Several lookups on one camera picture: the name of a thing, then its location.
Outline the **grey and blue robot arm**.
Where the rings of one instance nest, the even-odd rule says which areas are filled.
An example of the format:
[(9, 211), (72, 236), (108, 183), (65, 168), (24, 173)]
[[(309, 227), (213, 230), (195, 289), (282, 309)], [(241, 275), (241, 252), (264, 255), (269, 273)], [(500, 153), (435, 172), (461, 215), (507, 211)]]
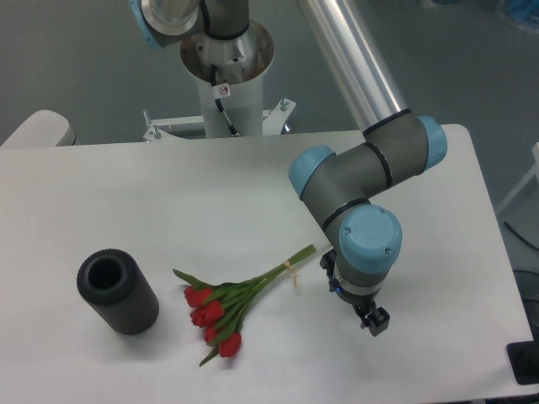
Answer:
[[(371, 198), (440, 163), (446, 133), (408, 109), (352, 2), (299, 6), (365, 139), (340, 154), (311, 147), (288, 177), (331, 244), (321, 261), (330, 289), (377, 335), (390, 316), (375, 298), (403, 232)], [(198, 82), (207, 137), (261, 136), (276, 127), (275, 117), (263, 114), (261, 83), (274, 46), (250, 18), (248, 2), (133, 1), (130, 7), (148, 45), (179, 43), (184, 67)]]

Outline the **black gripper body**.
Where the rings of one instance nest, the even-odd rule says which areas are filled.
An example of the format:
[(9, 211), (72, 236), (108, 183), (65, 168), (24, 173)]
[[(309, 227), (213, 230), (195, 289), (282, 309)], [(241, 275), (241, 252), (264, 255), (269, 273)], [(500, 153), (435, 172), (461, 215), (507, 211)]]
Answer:
[(319, 264), (328, 277), (330, 292), (336, 293), (341, 300), (351, 304), (358, 312), (372, 312), (376, 309), (375, 298), (382, 288), (382, 283), (372, 286), (351, 284), (339, 272), (337, 254), (334, 249), (322, 255)]

